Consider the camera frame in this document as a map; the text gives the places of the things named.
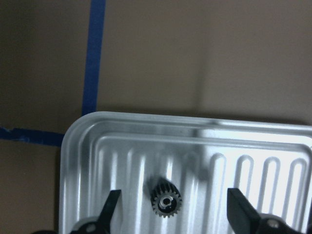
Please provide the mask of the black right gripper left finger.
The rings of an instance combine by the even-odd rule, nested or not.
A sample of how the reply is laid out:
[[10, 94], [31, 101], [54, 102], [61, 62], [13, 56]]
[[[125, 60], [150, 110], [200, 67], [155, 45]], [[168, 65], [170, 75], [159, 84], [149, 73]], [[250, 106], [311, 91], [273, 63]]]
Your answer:
[[71, 234], [110, 234], [111, 221], [117, 207], [121, 190], [111, 190], [100, 215], [96, 221], [91, 221], [81, 225], [77, 230], [72, 230]]

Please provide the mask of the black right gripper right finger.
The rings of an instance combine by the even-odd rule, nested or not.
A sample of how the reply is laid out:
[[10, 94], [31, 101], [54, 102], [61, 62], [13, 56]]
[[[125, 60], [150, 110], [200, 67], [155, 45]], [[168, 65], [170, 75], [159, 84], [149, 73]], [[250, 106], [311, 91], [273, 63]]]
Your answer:
[[227, 189], [227, 220], [235, 234], [298, 234], [280, 217], [260, 214], [238, 188]]

